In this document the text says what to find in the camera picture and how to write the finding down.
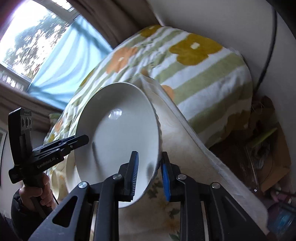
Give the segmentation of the person's left hand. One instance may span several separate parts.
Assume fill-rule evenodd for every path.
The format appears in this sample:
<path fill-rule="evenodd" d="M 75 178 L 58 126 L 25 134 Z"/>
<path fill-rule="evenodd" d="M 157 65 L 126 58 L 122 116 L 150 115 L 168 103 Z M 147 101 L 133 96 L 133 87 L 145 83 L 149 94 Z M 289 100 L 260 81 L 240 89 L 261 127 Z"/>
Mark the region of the person's left hand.
<path fill-rule="evenodd" d="M 32 197 L 41 197 L 41 205 L 55 209 L 57 204 L 50 187 L 50 180 L 47 174 L 43 174 L 44 188 L 39 187 L 26 187 L 23 186 L 19 189 L 19 194 L 23 205 L 29 210 L 35 210 L 34 204 L 31 200 Z"/>

